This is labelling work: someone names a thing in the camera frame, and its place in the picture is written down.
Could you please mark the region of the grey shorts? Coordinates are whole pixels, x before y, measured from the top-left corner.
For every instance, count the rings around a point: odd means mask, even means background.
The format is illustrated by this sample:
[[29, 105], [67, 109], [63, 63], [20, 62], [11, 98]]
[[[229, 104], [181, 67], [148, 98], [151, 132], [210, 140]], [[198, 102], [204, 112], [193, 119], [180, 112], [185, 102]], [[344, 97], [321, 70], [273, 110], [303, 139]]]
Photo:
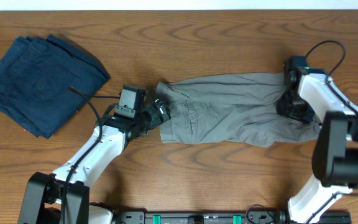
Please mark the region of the grey shorts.
[[160, 82], [156, 95], [170, 110], [160, 127], [164, 143], [243, 142], [270, 147], [275, 142], [318, 138], [319, 120], [302, 123], [280, 116], [276, 104], [284, 94], [282, 73], [225, 74]]

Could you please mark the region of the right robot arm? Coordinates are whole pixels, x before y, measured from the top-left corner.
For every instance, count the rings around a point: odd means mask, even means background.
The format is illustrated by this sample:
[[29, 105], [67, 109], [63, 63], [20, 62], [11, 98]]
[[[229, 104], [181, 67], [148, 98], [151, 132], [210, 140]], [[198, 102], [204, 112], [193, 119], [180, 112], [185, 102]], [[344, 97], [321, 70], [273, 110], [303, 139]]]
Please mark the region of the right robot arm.
[[313, 174], [275, 216], [275, 223], [343, 223], [329, 212], [343, 196], [358, 196], [358, 106], [335, 86], [330, 74], [306, 65], [287, 66], [278, 112], [298, 121], [317, 116], [321, 131], [312, 156]]

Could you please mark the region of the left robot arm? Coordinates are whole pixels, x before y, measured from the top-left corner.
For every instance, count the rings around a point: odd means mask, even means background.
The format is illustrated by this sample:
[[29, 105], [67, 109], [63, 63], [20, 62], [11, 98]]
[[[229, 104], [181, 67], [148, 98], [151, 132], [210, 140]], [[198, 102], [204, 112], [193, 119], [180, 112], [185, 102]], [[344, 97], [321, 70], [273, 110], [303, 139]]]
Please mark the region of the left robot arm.
[[90, 203], [91, 188], [129, 142], [171, 118], [159, 99], [137, 106], [109, 106], [70, 160], [51, 174], [36, 172], [27, 183], [18, 222], [116, 223], [112, 210]]

